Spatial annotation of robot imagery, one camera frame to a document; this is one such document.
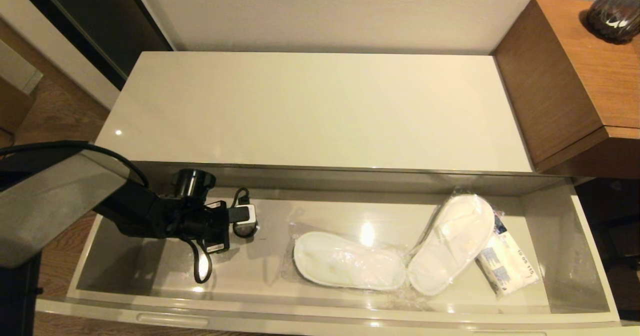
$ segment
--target white drawer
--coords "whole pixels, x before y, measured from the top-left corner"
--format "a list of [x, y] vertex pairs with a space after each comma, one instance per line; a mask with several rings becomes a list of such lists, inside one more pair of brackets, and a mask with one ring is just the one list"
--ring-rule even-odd
[[[140, 162], [154, 190], [186, 163]], [[39, 311], [132, 323], [275, 334], [638, 334], [621, 327], [594, 240], [567, 179], [528, 174], [291, 169], [198, 165], [217, 176], [211, 200], [247, 186], [261, 229], [231, 235], [204, 285], [179, 240], [129, 238], [96, 218], [64, 302]], [[496, 300], [477, 265], [419, 303], [400, 296], [326, 288], [286, 275], [291, 224], [377, 240], [418, 241], [434, 209], [463, 186], [505, 211], [505, 224], [542, 281]]]

